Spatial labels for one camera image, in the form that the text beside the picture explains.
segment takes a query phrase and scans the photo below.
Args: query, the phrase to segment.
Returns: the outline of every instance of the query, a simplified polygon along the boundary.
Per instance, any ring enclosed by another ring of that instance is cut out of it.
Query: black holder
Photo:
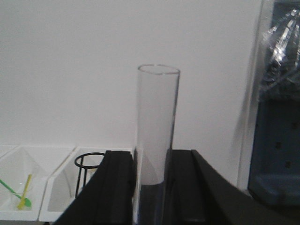
[[[82,155],[78,156],[75,159],[74,163],[75,163],[76,166],[79,167],[75,198],[78,196],[79,183],[80,183],[80,179],[81,179],[81,171],[82,171],[82,169],[84,169],[83,186],[82,186],[82,188],[84,188],[84,186],[86,185],[86,176],[87,176],[87,173],[88,173],[88,169],[95,169],[95,168],[98,168],[99,165],[100,165],[100,164],[98,164],[98,165],[83,165],[84,157],[85,156],[90,156],[90,155],[105,156],[105,153],[101,153],[101,152],[89,152],[89,153],[82,154]]]
[[[134,177],[130,152],[107,150],[85,188],[53,225],[132,225]]]

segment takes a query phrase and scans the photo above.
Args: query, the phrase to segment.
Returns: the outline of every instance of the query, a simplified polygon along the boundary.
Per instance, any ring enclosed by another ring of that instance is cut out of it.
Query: white tray
[[[0,220],[36,221],[47,180],[71,151],[72,148],[20,146],[4,155],[0,159],[0,179],[15,192],[22,195],[27,177],[32,174],[26,194],[31,207],[18,210],[19,199],[0,184]]]
[[[16,145],[2,145],[0,146],[0,158],[4,156],[6,153],[14,149]]]

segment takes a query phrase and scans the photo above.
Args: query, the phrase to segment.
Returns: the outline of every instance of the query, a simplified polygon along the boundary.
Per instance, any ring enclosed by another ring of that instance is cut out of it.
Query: white plastic tray
[[[0,146],[0,158],[4,156],[7,152],[14,149],[16,145],[2,145]]]
[[[102,152],[107,150],[131,151],[130,148],[83,148],[75,149],[63,165],[51,176],[45,191],[45,197],[41,208],[39,220],[45,222],[53,222],[58,219],[62,212],[75,199],[75,191],[79,168],[74,164],[74,160],[81,154],[89,152]],[[98,165],[101,163],[102,156],[90,156],[84,158],[84,165]]]
[[[49,176],[63,163],[72,148],[17,147],[0,159],[0,179],[22,195],[32,174],[26,197],[31,207],[18,210],[19,199],[0,184],[0,220],[36,221]]]

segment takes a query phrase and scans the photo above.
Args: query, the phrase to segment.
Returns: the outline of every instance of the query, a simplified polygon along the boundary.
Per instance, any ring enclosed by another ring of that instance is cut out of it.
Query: green spatula
[[[3,180],[0,179],[0,183],[6,187],[7,190],[9,190],[11,193],[13,193],[16,197],[21,199],[21,196],[19,196],[10,186],[8,186],[6,183],[3,182]],[[25,199],[25,206],[30,207],[31,206],[31,201],[28,198]]]

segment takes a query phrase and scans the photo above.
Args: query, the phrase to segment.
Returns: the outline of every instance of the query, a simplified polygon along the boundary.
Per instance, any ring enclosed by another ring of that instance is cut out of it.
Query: glass cylinder rim
[[[162,67],[162,68],[172,69],[174,71],[171,71],[171,72],[153,72],[153,71],[144,69],[144,67]],[[138,70],[143,72],[143,73],[148,73],[148,74],[153,74],[153,75],[172,75],[172,74],[179,75],[180,74],[179,69],[177,69],[175,67],[167,66],[167,65],[164,65],[164,64],[143,64],[143,65],[140,65],[138,67]]]

